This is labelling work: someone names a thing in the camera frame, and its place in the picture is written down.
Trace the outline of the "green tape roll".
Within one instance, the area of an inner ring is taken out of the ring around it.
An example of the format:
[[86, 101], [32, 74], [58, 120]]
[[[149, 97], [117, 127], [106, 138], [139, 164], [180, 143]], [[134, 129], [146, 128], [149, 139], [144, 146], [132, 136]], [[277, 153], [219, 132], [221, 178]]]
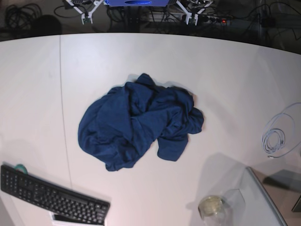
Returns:
[[26, 167], [22, 164], [18, 164], [14, 167], [15, 170], [19, 171], [19, 172], [22, 172], [24, 174], [28, 174], [28, 171], [26, 169]]

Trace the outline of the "clear glass jar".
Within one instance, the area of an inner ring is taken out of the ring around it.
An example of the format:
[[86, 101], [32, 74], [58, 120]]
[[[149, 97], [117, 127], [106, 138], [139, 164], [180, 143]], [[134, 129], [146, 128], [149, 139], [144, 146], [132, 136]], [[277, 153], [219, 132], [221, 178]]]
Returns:
[[205, 226], [227, 226], [228, 213], [219, 195], [208, 195], [198, 204], [199, 215]]

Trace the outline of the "dark blue t-shirt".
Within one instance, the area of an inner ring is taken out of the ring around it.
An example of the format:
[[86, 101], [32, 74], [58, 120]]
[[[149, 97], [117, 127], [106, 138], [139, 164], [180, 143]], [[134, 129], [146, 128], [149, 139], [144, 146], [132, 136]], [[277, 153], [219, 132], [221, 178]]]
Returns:
[[158, 86], [143, 73], [89, 106], [79, 123], [78, 144], [108, 171], [132, 168], [154, 141], [159, 158], [177, 161], [188, 136], [201, 132], [203, 123], [187, 90]]

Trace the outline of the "black computer keyboard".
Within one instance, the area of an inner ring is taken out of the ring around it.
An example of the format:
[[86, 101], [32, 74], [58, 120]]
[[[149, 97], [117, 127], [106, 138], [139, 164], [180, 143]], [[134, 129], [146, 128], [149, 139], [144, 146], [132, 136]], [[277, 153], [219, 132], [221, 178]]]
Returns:
[[54, 185], [8, 165], [0, 167], [0, 189], [15, 198], [84, 224], [103, 225], [110, 208], [109, 202]]

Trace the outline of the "blue box with hole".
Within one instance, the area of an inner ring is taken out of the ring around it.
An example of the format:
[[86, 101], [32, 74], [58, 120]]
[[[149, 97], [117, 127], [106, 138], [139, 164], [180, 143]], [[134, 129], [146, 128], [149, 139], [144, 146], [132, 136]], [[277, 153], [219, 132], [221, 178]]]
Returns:
[[121, 6], [155, 6], [155, 7], [165, 7], [167, 5], [172, 5], [175, 0], [105, 0], [106, 4], [112, 7]]

